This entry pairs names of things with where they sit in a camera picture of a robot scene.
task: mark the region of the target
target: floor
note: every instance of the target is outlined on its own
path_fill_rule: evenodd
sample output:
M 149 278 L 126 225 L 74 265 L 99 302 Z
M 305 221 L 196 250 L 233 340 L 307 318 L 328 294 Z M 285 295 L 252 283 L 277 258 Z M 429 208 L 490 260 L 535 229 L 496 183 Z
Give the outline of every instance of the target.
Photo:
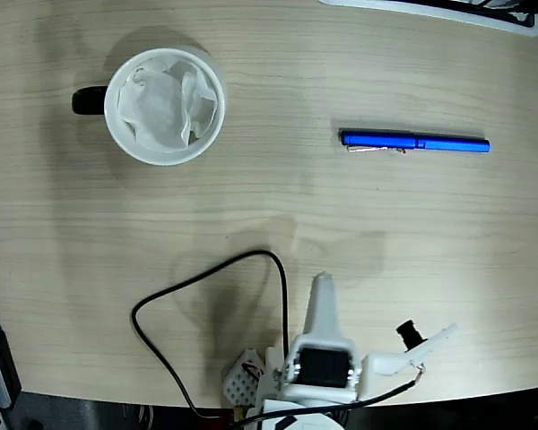
M 13 410 L 4 417 L 10 430 L 149 430 L 150 409 L 23 392 Z M 152 430 L 225 428 L 224 423 L 196 421 L 187 408 L 152 408 L 151 420 Z M 346 428 L 536 430 L 538 389 L 469 400 L 366 408 L 352 412 Z

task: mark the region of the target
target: pen cap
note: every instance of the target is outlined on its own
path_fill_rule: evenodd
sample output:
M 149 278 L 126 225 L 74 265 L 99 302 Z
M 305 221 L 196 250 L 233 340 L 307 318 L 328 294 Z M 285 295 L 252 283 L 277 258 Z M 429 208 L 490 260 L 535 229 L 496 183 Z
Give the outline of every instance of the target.
M 383 132 L 374 130 L 341 130 L 341 144 L 346 146 L 369 146 L 372 148 L 404 148 L 412 150 L 416 147 L 414 134 L 408 132 Z

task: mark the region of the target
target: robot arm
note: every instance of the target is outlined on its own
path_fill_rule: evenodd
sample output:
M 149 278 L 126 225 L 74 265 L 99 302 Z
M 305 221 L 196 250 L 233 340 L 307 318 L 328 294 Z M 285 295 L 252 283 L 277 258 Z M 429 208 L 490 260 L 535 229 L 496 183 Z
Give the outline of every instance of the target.
M 378 375 L 390 376 L 407 366 L 424 367 L 426 356 L 456 330 L 453 324 L 436 336 L 424 340 L 406 322 L 397 331 L 408 350 L 404 353 L 370 352 L 360 361 L 352 340 L 341 334 L 336 310 L 333 277 L 320 273 L 313 280 L 303 333 L 293 341 L 289 355 L 283 360 L 277 348 L 266 351 L 265 374 L 256 394 L 256 406 L 247 415 L 285 409 L 331 406 L 366 400 L 371 396 Z M 323 414 L 267 419 L 260 428 L 273 430 L 287 424 L 287 430 L 311 428 L 341 429 Z M 257 429 L 254 425 L 247 428 Z

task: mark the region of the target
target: perforated plate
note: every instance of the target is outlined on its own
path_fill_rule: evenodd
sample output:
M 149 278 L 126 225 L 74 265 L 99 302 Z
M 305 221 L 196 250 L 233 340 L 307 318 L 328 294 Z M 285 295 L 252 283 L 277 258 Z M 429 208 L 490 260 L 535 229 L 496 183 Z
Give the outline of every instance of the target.
M 264 372 L 265 364 L 261 357 L 254 349 L 246 349 L 223 380 L 223 394 L 231 405 L 255 405 L 258 377 Z

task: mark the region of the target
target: pen clip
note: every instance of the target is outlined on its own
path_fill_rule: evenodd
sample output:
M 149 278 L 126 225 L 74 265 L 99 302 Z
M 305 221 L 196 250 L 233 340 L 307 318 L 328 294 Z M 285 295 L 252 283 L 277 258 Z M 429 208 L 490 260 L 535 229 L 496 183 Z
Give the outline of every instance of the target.
M 389 148 L 388 146 L 358 146 L 347 145 L 348 152 L 376 152 L 376 151 L 396 151 L 402 154 L 406 154 L 405 148 Z

